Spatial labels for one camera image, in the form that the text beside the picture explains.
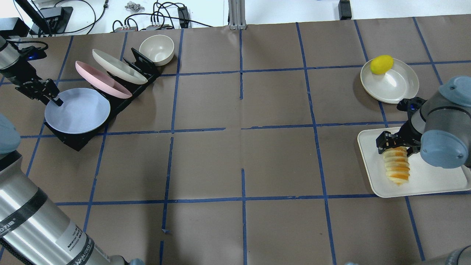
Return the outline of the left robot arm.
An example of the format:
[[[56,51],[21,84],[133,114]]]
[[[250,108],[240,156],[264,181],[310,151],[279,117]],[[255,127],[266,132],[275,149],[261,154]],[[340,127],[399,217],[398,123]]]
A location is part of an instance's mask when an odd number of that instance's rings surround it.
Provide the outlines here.
[[[66,97],[89,94],[92,109],[105,119],[108,100],[93,89],[59,92],[52,79],[42,80],[29,63],[37,47],[18,49],[16,42],[1,38],[1,74],[30,99],[46,104],[47,112],[64,118],[78,109]],[[127,262],[121,255],[106,255],[97,243],[77,226],[21,170],[22,155],[17,151],[21,137],[15,126],[1,115],[1,245],[26,265],[142,265],[140,259]]]

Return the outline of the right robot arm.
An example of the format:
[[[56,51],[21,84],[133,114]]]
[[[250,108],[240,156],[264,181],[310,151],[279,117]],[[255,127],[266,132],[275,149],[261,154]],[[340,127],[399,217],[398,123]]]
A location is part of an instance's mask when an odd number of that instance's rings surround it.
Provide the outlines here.
[[[470,168],[470,77],[452,77],[429,99],[402,99],[407,121],[376,139],[384,174],[417,195],[464,191]]]

